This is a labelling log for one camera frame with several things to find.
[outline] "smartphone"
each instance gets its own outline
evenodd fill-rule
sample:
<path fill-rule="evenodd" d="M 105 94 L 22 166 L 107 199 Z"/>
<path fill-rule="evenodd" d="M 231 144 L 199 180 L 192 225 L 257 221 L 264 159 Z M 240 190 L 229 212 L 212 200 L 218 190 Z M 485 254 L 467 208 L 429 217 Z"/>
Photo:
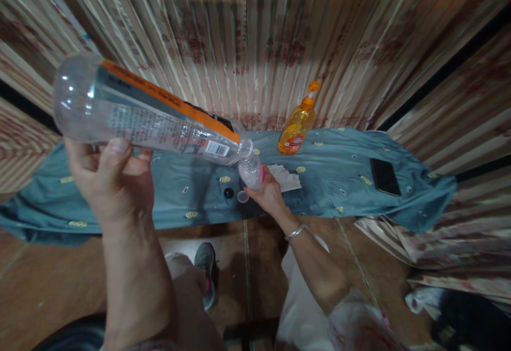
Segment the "smartphone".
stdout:
<path fill-rule="evenodd" d="M 394 167 L 390 162 L 371 158 L 373 179 L 376 189 L 384 193 L 401 197 L 398 180 L 395 177 Z"/>

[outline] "hand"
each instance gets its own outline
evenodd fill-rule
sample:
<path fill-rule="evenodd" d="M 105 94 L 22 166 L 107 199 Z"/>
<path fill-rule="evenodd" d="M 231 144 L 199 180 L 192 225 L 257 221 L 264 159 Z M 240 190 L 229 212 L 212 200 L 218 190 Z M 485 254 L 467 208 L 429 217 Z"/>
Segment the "hand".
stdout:
<path fill-rule="evenodd" d="M 69 169 L 76 185 L 105 232 L 151 219 L 154 188 L 152 151 L 140 149 L 123 138 L 110 140 L 104 148 L 80 144 L 64 137 Z"/>
<path fill-rule="evenodd" d="M 282 197 L 281 186 L 273 177 L 272 173 L 266 165 L 262 166 L 265 172 L 265 177 L 262 183 L 261 190 L 254 191 L 245 187 L 245 192 L 250 198 L 256 201 L 264 211 L 276 218 L 276 215 L 287 212 L 289 209 Z"/>

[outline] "floor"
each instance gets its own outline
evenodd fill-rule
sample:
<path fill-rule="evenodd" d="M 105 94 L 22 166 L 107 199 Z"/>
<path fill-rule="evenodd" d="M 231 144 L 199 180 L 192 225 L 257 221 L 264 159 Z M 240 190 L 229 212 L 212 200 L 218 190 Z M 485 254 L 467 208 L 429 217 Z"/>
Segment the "floor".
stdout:
<path fill-rule="evenodd" d="M 387 314 L 403 342 L 413 350 L 437 349 L 429 336 L 430 318 L 405 305 L 408 266 L 367 238 L 353 218 L 299 219 L 326 241 L 352 283 Z M 271 218 L 163 230 L 159 236 L 164 249 L 192 260 L 200 243 L 213 244 L 218 287 L 209 313 L 221 333 L 279 317 L 287 290 L 280 265 L 286 242 Z M 30 350 L 65 324 L 105 310 L 98 238 L 65 248 L 28 245 L 0 232 L 0 266 L 0 349 Z M 254 341 L 251 348 L 271 349 L 271 341 Z M 231 343 L 229 349 L 242 347 Z"/>

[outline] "large plastic bottle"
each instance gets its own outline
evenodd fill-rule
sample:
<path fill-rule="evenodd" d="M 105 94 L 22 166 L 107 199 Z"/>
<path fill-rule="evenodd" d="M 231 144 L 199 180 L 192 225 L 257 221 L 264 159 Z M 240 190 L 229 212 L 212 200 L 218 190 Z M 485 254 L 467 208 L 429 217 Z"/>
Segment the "large plastic bottle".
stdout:
<path fill-rule="evenodd" d="M 242 158 L 238 162 L 238 172 L 249 189 L 261 190 L 265 172 L 259 156 L 252 153 L 250 156 Z M 238 202 L 245 203 L 249 200 L 249 196 L 245 190 L 241 190 L 237 195 L 237 199 Z"/>
<path fill-rule="evenodd" d="M 91 53 L 67 57 L 55 75 L 55 122 L 79 142 L 115 137 L 135 146 L 231 165 L 252 153 L 240 123 L 206 113 L 136 74 Z"/>
<path fill-rule="evenodd" d="M 303 140 L 316 119 L 314 112 L 314 94 L 321 88 L 319 81 L 312 81 L 309 84 L 309 93 L 302 103 L 297 106 L 287 119 L 286 126 L 282 131 L 281 139 L 278 142 L 278 151 L 284 155 L 298 153 Z"/>

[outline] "sleeve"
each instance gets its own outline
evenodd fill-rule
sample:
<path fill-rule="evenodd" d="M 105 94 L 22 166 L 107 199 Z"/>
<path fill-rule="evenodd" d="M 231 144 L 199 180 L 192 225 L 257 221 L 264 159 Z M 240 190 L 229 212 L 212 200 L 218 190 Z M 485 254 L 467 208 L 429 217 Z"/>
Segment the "sleeve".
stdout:
<path fill-rule="evenodd" d="M 328 336 L 336 351 L 407 351 L 384 313 L 352 287 L 328 317 Z"/>

